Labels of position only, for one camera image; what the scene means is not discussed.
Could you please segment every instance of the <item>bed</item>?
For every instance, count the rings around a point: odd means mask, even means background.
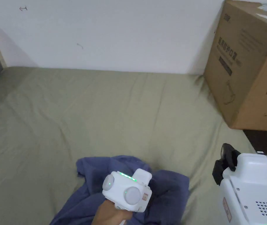
[[[0,73],[0,224],[49,224],[84,180],[75,162],[133,155],[190,178],[182,224],[222,224],[222,143],[254,152],[203,76],[29,67]]]

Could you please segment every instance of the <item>blue cloth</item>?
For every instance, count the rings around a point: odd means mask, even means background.
[[[91,157],[76,162],[79,176],[86,182],[68,199],[50,224],[91,224],[96,211],[105,198],[102,184],[112,171],[129,176],[142,168],[151,173],[148,164],[132,156]],[[152,196],[144,213],[134,213],[127,225],[179,224],[188,199],[189,178],[171,171],[157,171],[152,174],[149,187]]]

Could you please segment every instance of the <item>wall mark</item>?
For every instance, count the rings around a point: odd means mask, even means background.
[[[80,46],[80,47],[81,47],[81,49],[83,50],[83,46],[82,46],[81,44],[77,43],[77,45],[78,45],[78,46]]]
[[[26,7],[26,6],[25,6],[25,8],[20,7],[19,9],[20,9],[21,11],[23,11],[22,9],[27,10],[27,7]]]

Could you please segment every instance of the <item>controller label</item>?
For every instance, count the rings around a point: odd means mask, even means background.
[[[146,193],[144,193],[144,195],[143,195],[142,199],[143,199],[144,201],[146,201],[146,200],[147,200],[147,198],[148,198],[148,195],[147,195]]]
[[[223,198],[223,207],[225,209],[225,213],[227,215],[228,221],[231,222],[232,215],[230,213],[230,210],[229,210],[229,207],[228,207],[228,204],[227,204],[227,201],[226,201],[225,197]]]

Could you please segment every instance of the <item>human hand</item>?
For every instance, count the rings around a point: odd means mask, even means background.
[[[116,209],[113,202],[105,200],[99,206],[92,225],[119,225],[123,220],[130,220],[131,217],[132,212]]]

